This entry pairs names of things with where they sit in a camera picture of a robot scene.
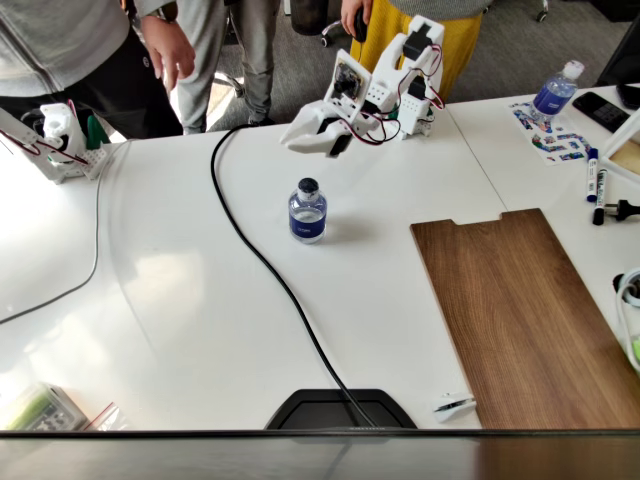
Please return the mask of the yellow skirt person's hand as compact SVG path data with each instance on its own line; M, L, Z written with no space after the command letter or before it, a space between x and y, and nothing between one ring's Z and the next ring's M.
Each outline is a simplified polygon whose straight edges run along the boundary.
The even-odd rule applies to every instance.
M361 11L362 22L369 25L372 11L372 0L343 0L341 2L341 24L346 32L356 37L356 16Z

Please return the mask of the hoodie person's bare hand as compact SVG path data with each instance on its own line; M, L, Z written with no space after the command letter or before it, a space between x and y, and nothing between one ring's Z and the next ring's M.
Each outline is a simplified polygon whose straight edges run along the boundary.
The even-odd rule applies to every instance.
M164 81L166 92L170 93L179 79L193 73L195 51L177 23L145 16L141 19L141 32L155 76Z

